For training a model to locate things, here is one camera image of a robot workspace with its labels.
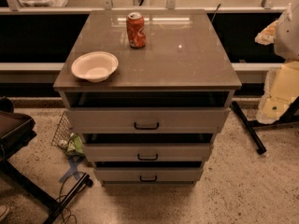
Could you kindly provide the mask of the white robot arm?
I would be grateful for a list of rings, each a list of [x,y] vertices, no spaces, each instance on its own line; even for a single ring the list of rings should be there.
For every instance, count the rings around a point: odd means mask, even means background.
[[[285,60],[270,69],[256,119],[262,124],[279,120],[299,97],[299,0],[292,0],[280,17],[255,37],[261,45],[274,45],[274,52]]]

